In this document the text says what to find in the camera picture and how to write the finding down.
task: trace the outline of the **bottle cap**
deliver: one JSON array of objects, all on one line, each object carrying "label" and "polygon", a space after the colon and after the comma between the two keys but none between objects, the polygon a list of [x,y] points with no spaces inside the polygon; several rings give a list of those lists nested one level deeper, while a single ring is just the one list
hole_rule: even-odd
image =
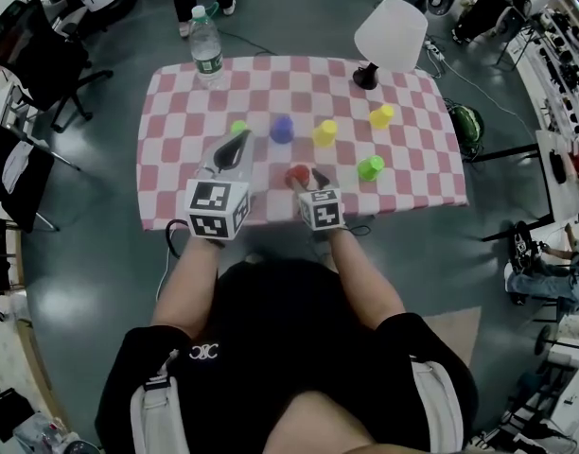
[{"label": "bottle cap", "polygon": [[205,7],[203,5],[196,5],[193,7],[191,13],[194,19],[201,19],[205,17]]}]

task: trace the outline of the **black t-shirt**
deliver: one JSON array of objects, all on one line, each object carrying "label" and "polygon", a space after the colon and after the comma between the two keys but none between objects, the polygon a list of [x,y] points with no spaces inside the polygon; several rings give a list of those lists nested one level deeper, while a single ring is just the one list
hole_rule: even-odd
[{"label": "black t-shirt", "polygon": [[[205,345],[210,355],[200,358]],[[291,399],[305,391],[328,395],[379,443],[428,450],[410,356],[446,368],[466,439],[477,408],[469,371],[419,316],[397,315],[372,331],[359,324],[338,275],[322,266],[241,263],[218,280],[198,338],[169,326],[128,333],[96,419],[107,452],[133,452],[130,399],[174,349],[180,355],[169,370],[178,381],[191,454],[262,452]]]}]

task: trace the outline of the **yellow cup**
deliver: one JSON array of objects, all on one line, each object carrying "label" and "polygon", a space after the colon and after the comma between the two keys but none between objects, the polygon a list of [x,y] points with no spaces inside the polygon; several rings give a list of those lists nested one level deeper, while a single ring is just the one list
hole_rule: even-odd
[{"label": "yellow cup", "polygon": [[338,125],[335,121],[327,119],[312,132],[312,141],[316,147],[331,147],[336,142]]},{"label": "yellow cup", "polygon": [[377,130],[383,130],[384,128],[388,128],[394,115],[395,110],[393,109],[393,106],[385,104],[369,113],[369,122]]}]

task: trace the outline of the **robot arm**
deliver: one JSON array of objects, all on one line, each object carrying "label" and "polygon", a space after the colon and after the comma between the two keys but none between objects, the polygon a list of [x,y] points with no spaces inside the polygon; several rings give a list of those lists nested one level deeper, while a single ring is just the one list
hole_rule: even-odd
[{"label": "robot arm", "polygon": [[310,173],[306,166],[295,166],[286,174],[287,185],[296,193],[302,220],[313,231],[344,227],[340,188],[313,168],[312,177],[317,183],[317,189],[309,190]]},{"label": "robot arm", "polygon": [[203,154],[195,179],[186,183],[184,212],[191,235],[233,240],[250,213],[254,134],[222,137]]}]

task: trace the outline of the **cable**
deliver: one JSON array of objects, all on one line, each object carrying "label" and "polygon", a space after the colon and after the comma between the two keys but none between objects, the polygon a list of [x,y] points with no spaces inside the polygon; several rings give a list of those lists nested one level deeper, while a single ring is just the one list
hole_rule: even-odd
[{"label": "cable", "polygon": [[219,33],[224,34],[224,35],[228,35],[229,37],[235,37],[236,39],[239,39],[240,41],[243,41],[246,44],[249,44],[249,45],[252,45],[253,47],[259,48],[260,51],[255,53],[257,56],[262,55],[262,54],[270,54],[272,56],[278,56],[279,55],[276,52],[272,52],[270,49],[268,49],[262,45],[253,43],[251,40],[246,39],[245,37],[241,37],[240,35],[236,35],[236,34],[233,34],[231,32],[227,32],[226,30],[220,30],[220,29],[219,29]]},{"label": "cable", "polygon": [[460,78],[460,79],[463,80],[464,82],[467,82],[467,83],[470,84],[471,86],[473,86],[473,87],[477,88],[479,91],[481,91],[481,92],[484,94],[484,96],[487,97],[487,99],[489,99],[491,102],[493,102],[493,103],[498,107],[498,109],[504,111],[504,112],[507,113],[507,114],[511,114],[511,115],[514,116],[516,119],[518,119],[518,121],[520,122],[520,124],[523,125],[523,128],[524,128],[525,130],[527,130],[527,132],[530,134],[530,136],[532,137],[532,139],[533,139],[534,141],[536,141],[534,134],[531,132],[531,130],[529,129],[529,127],[525,124],[525,121],[523,121],[518,114],[513,113],[512,111],[507,110],[506,108],[502,108],[501,105],[498,104],[498,102],[497,102],[493,97],[491,97],[488,93],[486,93],[480,86],[478,86],[478,85],[475,84],[474,82],[471,82],[470,80],[468,80],[467,78],[465,78],[462,74],[460,74],[460,73],[459,73],[458,71],[456,71],[453,67],[451,67],[451,66],[447,63],[447,61],[444,61],[444,63],[445,63],[445,65],[447,66],[447,68],[448,68],[453,74],[455,74],[458,78]]},{"label": "cable", "polygon": [[433,79],[440,79],[443,77],[443,75],[445,74],[443,72],[443,64],[441,64],[441,68],[439,68],[437,66],[437,63],[434,61],[434,58],[430,55],[430,51],[427,50],[426,51],[426,55],[429,58],[430,63],[432,63],[432,66],[434,67],[434,70],[437,71],[437,73],[433,76],[431,73],[429,73],[429,76]]},{"label": "cable", "polygon": [[159,281],[159,286],[157,287],[157,292],[155,293],[155,302],[159,301],[159,295],[161,294],[161,288],[164,285],[164,281],[166,280],[167,273],[169,272],[169,257],[173,255],[177,259],[180,259],[180,255],[176,252],[174,248],[174,244],[172,244],[172,238],[174,237],[174,233],[178,229],[172,229],[172,225],[174,224],[181,224],[188,227],[188,223],[186,220],[180,220],[179,218],[175,218],[171,220],[166,225],[166,244],[167,244],[167,253],[166,253],[166,270],[164,271],[164,275],[161,276],[161,281]]},{"label": "cable", "polygon": [[350,232],[355,237],[365,237],[371,234],[372,228],[369,225],[356,225],[355,227],[342,227],[343,230]]},{"label": "cable", "polygon": [[445,48],[442,45],[439,45],[434,39],[442,39],[442,40],[448,40],[448,39],[443,39],[441,37],[437,37],[436,35],[432,35],[432,34],[426,34],[426,38],[431,41],[438,49],[439,52],[445,52]]},{"label": "cable", "polygon": [[565,433],[565,431],[564,431],[561,427],[559,427],[559,426],[556,424],[556,422],[554,422],[553,419],[551,419],[551,418],[549,417],[549,418],[546,419],[546,420],[548,420],[549,422],[551,422],[551,423],[558,429],[558,433],[560,434],[560,436],[561,436],[563,439],[565,439],[565,440],[570,441],[571,443],[573,443],[573,449],[570,450],[569,453],[568,453],[567,451],[565,451],[565,452],[562,452],[561,454],[573,454],[573,453],[577,450],[577,441],[574,440],[574,439],[573,439],[572,437],[570,437],[569,435],[567,435],[567,434]]}]

